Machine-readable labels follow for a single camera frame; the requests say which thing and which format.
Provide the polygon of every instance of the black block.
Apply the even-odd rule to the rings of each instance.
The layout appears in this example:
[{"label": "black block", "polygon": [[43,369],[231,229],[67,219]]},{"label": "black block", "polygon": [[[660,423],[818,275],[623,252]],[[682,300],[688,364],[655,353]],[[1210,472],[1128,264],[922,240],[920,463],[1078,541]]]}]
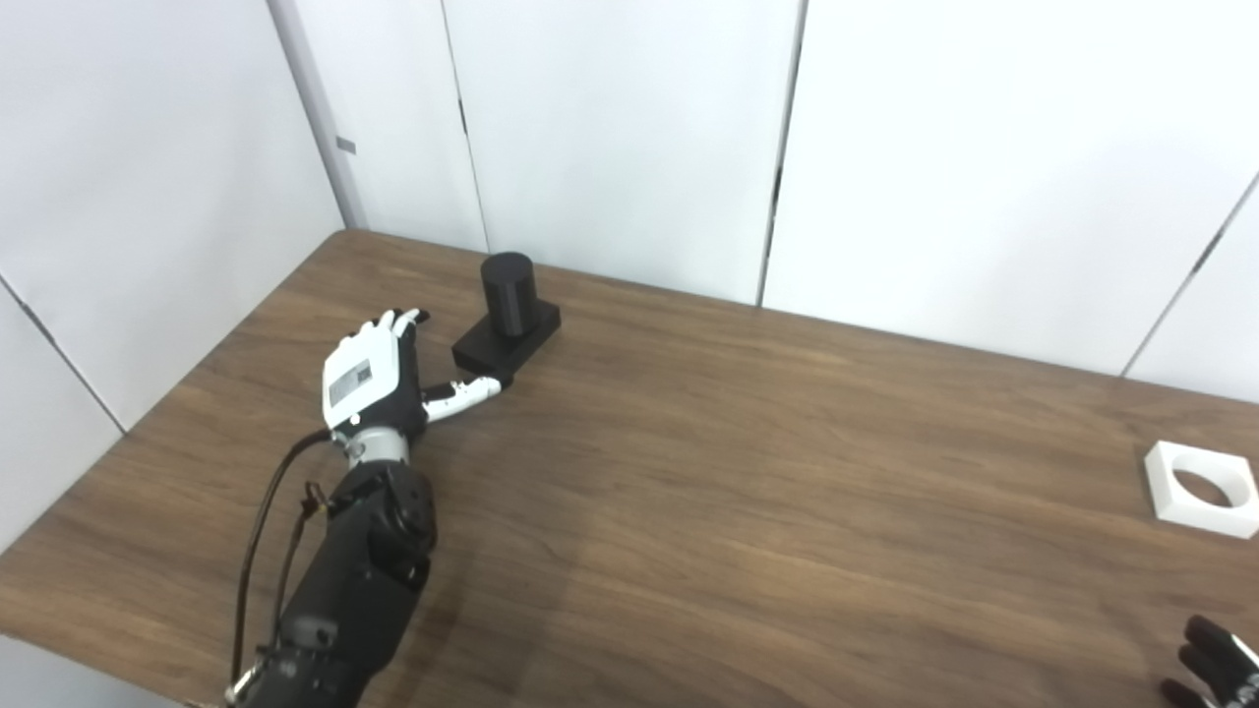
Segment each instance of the black block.
[{"label": "black block", "polygon": [[495,331],[490,315],[454,343],[454,365],[477,375],[507,377],[533,357],[534,351],[559,329],[559,307],[538,300],[536,325],[521,336],[502,336]]}]

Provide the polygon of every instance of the black cylindrical object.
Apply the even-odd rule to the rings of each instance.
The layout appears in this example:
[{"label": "black cylindrical object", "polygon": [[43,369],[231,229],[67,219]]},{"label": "black cylindrical object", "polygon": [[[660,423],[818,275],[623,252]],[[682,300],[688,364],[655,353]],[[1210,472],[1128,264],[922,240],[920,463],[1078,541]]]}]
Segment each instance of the black cylindrical object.
[{"label": "black cylindrical object", "polygon": [[538,326],[534,262],[524,253],[496,253],[481,263],[490,323],[501,336],[524,336]]}]

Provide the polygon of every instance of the wire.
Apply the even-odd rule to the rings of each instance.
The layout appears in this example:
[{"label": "wire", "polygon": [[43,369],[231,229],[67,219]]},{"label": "wire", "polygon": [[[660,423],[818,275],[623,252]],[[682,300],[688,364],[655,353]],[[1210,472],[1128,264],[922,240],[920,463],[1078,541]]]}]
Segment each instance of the wire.
[{"label": "wire", "polygon": [[306,482],[306,499],[302,500],[302,513],[293,522],[293,532],[288,537],[288,551],[285,552],[285,562],[279,567],[279,585],[276,587],[276,601],[271,610],[271,641],[268,646],[279,646],[279,616],[285,607],[285,588],[288,586],[288,573],[293,568],[293,556],[302,543],[302,530],[306,522],[319,511],[327,510],[327,498],[319,484]]},{"label": "wire", "polygon": [[288,551],[285,552],[285,563],[279,567],[279,586],[276,588],[276,603],[271,610],[271,641],[267,646],[274,649],[279,644],[279,612],[285,607],[285,587],[288,585],[288,571],[293,567],[293,556],[302,543],[302,529],[306,528],[306,519],[311,518],[305,510],[293,522],[293,533],[288,537]]},{"label": "wire", "polygon": [[271,475],[267,491],[262,495],[262,504],[258,506],[258,515],[253,519],[253,530],[249,532],[249,542],[244,548],[244,561],[240,563],[240,580],[237,585],[235,636],[232,640],[232,675],[228,677],[228,685],[234,684],[240,675],[240,649],[244,641],[244,615],[246,602],[249,597],[249,573],[253,569],[253,557],[258,552],[258,539],[262,538],[262,527],[266,525],[271,503],[276,499],[276,490],[279,489],[279,482],[283,481],[285,472],[288,471],[288,466],[293,464],[293,460],[298,455],[310,450],[316,443],[331,441],[332,433],[327,430],[317,430],[293,443],[293,447],[285,455],[285,459],[279,461],[276,472]]}]

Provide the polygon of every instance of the white square block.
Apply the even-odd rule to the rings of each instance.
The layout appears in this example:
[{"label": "white square block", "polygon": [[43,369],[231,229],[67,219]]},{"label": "white square block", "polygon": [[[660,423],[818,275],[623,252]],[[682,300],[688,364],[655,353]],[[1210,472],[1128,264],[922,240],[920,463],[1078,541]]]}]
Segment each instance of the white square block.
[{"label": "white square block", "polygon": [[[1231,506],[1202,501],[1176,479],[1176,470],[1195,474],[1215,486]],[[1259,493],[1245,457],[1158,441],[1146,455],[1146,476],[1155,515],[1165,522],[1250,538],[1259,532]]]}]

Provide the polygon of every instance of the wooden table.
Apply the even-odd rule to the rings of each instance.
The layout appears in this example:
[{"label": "wooden table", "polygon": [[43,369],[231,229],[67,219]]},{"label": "wooden table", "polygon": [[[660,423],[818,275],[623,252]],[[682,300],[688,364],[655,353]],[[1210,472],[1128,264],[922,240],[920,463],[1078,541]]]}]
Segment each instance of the wooden table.
[{"label": "wooden table", "polygon": [[[213,700],[256,504],[320,423],[324,358],[419,305],[422,375],[446,380],[480,260],[329,239],[0,558],[0,632]],[[1160,705],[1188,615],[1259,636],[1255,547],[1153,520],[1139,465],[1160,438],[1259,459],[1259,407],[539,283],[560,333],[415,451],[441,543],[365,705]],[[281,490],[249,645],[302,481],[342,472],[320,450]]]}]

